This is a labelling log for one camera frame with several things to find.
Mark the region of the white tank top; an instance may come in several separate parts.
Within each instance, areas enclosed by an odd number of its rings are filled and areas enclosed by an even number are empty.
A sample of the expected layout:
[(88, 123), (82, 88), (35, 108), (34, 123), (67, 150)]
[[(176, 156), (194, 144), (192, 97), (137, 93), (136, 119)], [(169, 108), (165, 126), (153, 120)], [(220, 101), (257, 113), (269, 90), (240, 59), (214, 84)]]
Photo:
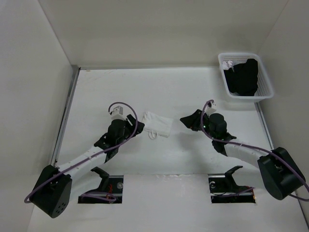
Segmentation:
[(148, 132), (149, 138), (155, 140), (159, 136), (165, 138), (170, 136), (173, 119), (147, 111), (143, 115), (142, 123), (145, 125), (144, 130)]

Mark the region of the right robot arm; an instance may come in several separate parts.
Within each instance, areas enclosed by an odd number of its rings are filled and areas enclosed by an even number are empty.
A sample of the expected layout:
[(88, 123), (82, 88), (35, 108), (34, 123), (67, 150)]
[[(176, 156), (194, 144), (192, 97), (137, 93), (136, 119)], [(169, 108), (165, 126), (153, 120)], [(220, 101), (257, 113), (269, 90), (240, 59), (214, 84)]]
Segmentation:
[(218, 113), (207, 114), (197, 109), (193, 114), (180, 118), (193, 131), (202, 131), (211, 139), (214, 149), (226, 156), (239, 159), (259, 170), (262, 187), (275, 199), (283, 200), (304, 186), (306, 179), (288, 153), (282, 147), (274, 150), (246, 145), (227, 131), (227, 122)]

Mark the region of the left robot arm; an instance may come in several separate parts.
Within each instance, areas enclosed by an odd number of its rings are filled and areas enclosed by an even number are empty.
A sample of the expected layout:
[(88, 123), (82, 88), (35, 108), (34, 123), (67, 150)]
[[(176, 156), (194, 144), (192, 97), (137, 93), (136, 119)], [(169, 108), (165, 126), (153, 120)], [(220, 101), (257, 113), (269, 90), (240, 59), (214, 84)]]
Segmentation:
[(58, 167), (46, 166), (27, 200), (56, 218), (74, 196), (88, 198), (92, 188), (99, 193), (106, 191), (109, 175), (99, 166), (113, 158), (130, 138), (142, 133), (144, 127), (132, 115), (112, 120), (107, 132), (84, 154)]

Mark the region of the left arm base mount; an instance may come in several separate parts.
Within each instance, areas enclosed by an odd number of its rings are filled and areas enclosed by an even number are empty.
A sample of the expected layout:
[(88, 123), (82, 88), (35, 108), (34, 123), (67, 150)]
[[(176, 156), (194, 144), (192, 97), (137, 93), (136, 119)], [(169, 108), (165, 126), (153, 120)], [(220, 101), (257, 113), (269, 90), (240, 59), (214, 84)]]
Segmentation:
[(90, 171), (94, 187), (78, 197), (78, 204), (120, 204), (123, 200), (124, 176), (109, 175), (99, 167)]

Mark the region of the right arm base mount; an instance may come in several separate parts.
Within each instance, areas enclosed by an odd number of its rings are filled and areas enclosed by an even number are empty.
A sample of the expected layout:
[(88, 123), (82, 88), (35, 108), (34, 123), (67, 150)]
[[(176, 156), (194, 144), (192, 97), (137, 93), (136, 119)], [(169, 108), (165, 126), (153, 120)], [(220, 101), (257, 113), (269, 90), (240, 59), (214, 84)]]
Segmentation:
[(234, 172), (243, 166), (235, 166), (224, 174), (208, 176), (211, 203), (256, 203), (252, 187), (239, 186), (233, 178)]

